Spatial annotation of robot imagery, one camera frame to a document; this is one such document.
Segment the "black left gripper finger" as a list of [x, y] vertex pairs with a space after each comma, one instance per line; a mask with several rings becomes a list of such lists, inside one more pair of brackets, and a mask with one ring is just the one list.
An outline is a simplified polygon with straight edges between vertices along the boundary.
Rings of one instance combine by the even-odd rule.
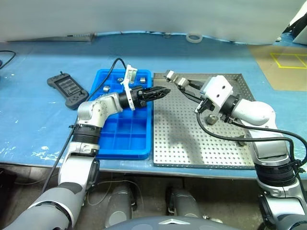
[[145, 101], [155, 101], [155, 100], [164, 98], [165, 96], [166, 96], [166, 94], [163, 94], [163, 93], [156, 93], [156, 94], [145, 95], [143, 99], [144, 99]]
[[145, 95], [167, 95], [170, 93], [170, 89], [166, 87], [150, 87], [143, 90]]

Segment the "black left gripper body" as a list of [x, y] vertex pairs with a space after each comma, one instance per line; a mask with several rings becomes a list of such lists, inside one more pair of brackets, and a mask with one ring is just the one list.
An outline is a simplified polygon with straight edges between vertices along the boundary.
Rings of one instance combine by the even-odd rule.
[[135, 108], [142, 108], [147, 105], [147, 102], [143, 98], [143, 89], [132, 89], [131, 97]]

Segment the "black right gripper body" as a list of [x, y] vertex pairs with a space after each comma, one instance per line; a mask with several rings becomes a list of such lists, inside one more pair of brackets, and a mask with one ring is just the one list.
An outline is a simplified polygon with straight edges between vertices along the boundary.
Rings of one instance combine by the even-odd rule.
[[196, 98], [195, 102], [198, 104], [194, 111], [196, 114], [202, 114], [206, 110], [213, 111], [215, 109], [213, 102], [203, 93], [200, 93], [199, 98]]

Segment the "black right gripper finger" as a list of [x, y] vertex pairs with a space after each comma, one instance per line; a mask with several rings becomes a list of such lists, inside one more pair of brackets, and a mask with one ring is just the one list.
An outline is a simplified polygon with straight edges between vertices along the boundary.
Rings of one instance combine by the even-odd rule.
[[189, 100], [195, 102], [195, 103], [200, 103], [201, 102], [201, 98], [196, 97], [195, 93], [186, 90], [185, 88], [179, 88], [179, 91], [185, 96], [187, 97]]
[[197, 89], [200, 91], [200, 93], [203, 93], [203, 86], [204, 82], [198, 81], [198, 80], [190, 80], [189, 81], [189, 86], [191, 86], [194, 89]]

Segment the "blue compartment tray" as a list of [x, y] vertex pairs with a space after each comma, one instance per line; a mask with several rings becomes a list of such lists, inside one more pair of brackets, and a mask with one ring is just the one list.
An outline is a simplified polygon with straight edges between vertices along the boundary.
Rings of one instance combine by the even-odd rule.
[[[96, 73], [90, 93], [105, 79], [109, 69], [100, 69]], [[110, 92], [121, 93], [123, 85], [117, 78], [124, 78], [124, 69], [115, 69], [105, 81], [104, 85], [92, 96], [90, 100]], [[140, 78], [145, 77], [147, 82], [140, 83]], [[109, 92], [104, 92], [103, 87], [110, 86]], [[152, 74], [149, 70], [139, 69], [134, 84], [130, 87], [142, 86], [149, 88], [153, 86]], [[143, 160], [148, 158], [152, 144], [152, 115], [153, 102], [147, 103], [146, 107], [123, 109], [121, 113], [113, 114], [107, 118], [101, 130], [97, 155], [99, 159], [126, 159]]]

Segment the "white tape roll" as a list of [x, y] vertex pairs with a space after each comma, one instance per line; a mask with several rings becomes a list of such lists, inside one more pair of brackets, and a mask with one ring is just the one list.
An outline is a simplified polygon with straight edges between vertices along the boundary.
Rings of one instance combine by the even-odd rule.
[[203, 40], [203, 36], [201, 34], [186, 34], [186, 40], [192, 44], [198, 44]]

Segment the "perforated metal tray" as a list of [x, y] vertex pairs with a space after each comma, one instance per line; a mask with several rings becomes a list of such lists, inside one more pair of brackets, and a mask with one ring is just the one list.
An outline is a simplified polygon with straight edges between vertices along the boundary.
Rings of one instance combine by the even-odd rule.
[[248, 145], [214, 138], [198, 125], [198, 103], [186, 98], [163, 73], [154, 73], [155, 86], [171, 92], [153, 104], [153, 162], [161, 167], [253, 169]]

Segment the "brown cardboard mat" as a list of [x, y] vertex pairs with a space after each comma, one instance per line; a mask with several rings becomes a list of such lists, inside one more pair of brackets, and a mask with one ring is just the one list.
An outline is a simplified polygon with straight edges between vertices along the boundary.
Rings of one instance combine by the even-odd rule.
[[274, 90], [307, 92], [307, 69], [280, 69], [270, 53], [307, 54], [307, 48], [249, 45], [249, 51]]

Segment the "black handheld controller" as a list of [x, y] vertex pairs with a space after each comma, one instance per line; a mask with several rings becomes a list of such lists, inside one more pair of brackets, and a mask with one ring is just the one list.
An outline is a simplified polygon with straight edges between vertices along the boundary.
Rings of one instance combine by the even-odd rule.
[[56, 89], [65, 99], [65, 105], [76, 110], [89, 96], [80, 84], [68, 73], [60, 72], [59, 75], [47, 79], [47, 84]]

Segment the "yellow tape square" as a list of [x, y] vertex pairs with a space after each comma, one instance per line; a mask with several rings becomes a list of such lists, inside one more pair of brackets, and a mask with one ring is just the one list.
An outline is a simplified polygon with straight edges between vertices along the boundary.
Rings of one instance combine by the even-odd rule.
[[307, 69], [307, 54], [270, 53], [280, 69]]

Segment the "grey aluminium bar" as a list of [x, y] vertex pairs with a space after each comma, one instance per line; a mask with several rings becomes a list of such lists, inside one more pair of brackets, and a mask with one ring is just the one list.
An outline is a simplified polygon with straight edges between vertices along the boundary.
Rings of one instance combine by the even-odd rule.
[[95, 33], [92, 34], [74, 34], [66, 36], [52, 36], [43, 38], [32, 38], [32, 39], [19, 39], [11, 40], [11, 42], [34, 42], [34, 41], [61, 41], [61, 42], [91, 42], [96, 37]]

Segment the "dark grey rounded shape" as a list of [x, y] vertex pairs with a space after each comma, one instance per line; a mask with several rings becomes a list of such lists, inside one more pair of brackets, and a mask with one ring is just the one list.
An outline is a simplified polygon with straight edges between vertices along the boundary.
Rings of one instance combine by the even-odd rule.
[[165, 192], [168, 215], [200, 218], [201, 212], [195, 198], [183, 188], [169, 187]]
[[134, 201], [130, 186], [126, 182], [117, 185], [109, 198], [106, 209], [105, 227], [127, 221], [132, 218]]

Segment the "grey robot torso with logo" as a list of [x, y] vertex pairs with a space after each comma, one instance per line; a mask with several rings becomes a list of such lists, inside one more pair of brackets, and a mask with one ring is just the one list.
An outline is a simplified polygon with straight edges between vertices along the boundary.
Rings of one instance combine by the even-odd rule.
[[104, 230], [236, 230], [225, 224], [193, 217], [155, 216], [134, 218]]

